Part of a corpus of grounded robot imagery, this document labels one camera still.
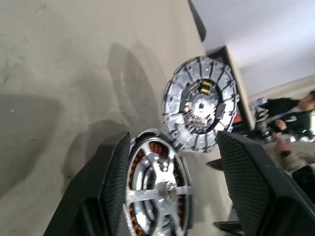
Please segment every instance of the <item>clutch disc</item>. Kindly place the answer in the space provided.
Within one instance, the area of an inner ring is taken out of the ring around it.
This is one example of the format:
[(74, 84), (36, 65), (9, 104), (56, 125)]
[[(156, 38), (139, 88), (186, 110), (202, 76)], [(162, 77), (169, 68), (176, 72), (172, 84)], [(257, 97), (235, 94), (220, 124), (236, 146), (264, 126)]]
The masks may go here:
[(174, 72), (165, 89), (166, 132), (180, 150), (209, 152), (219, 130), (232, 131), (238, 101), (227, 65), (206, 56), (192, 58)]
[(124, 205), (131, 235), (183, 236), (191, 183), (185, 161), (158, 132), (143, 132), (133, 145)]

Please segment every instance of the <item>person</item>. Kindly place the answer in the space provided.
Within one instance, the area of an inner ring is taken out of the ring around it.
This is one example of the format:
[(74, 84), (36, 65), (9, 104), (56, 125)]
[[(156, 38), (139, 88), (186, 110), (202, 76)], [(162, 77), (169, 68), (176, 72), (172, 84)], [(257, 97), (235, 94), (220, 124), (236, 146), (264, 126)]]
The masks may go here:
[[(314, 142), (291, 142), (279, 136), (273, 136), (273, 142), (262, 145), (274, 163), (287, 173), (292, 173), (304, 166), (315, 163)], [(207, 163), (222, 171), (222, 161), (217, 159)]]
[[(289, 135), (301, 135), (311, 128), (310, 113), (315, 110), (315, 90), (301, 100), (290, 98), (268, 99), (260, 105), (261, 113), (267, 117), (263, 120), (274, 132)], [(259, 128), (250, 131), (247, 137), (256, 141), (263, 140)]]

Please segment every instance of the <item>hand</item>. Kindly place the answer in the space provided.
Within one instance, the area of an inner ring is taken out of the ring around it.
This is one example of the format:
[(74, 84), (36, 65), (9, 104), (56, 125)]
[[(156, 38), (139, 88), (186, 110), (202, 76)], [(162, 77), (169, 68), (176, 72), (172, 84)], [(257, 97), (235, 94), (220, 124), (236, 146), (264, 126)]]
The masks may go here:
[(283, 130), (286, 129), (286, 124), (285, 124), (285, 122), (284, 122), (283, 120), (281, 120), (281, 119), (276, 120), (276, 121), (275, 121), (275, 124), (276, 124), (276, 126), (277, 126), (281, 131), (283, 131)]
[(291, 140), (282, 140), (279, 139), (276, 142), (276, 151), (277, 153), (282, 153), (283, 151), (292, 151), (292, 143)]

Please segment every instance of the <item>white ceiling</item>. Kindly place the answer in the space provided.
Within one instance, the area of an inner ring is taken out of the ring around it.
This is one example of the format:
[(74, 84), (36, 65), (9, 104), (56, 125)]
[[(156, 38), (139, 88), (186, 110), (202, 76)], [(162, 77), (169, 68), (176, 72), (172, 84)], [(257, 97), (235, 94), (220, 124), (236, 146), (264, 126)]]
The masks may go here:
[(193, 0), (206, 51), (226, 44), (248, 96), (315, 74), (315, 0)]

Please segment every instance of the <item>man in black jacket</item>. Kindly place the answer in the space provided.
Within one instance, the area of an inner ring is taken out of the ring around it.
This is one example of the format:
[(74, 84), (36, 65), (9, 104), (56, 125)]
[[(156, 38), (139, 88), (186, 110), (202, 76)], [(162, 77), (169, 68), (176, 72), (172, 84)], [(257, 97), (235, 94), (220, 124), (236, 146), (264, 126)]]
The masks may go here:
[[(260, 107), (267, 111), (268, 117), (264, 120), (267, 127), (276, 133), (299, 135), (311, 128), (310, 113), (315, 110), (315, 90), (301, 100), (269, 99)], [(258, 130), (249, 132), (247, 137), (254, 140), (263, 139)]]

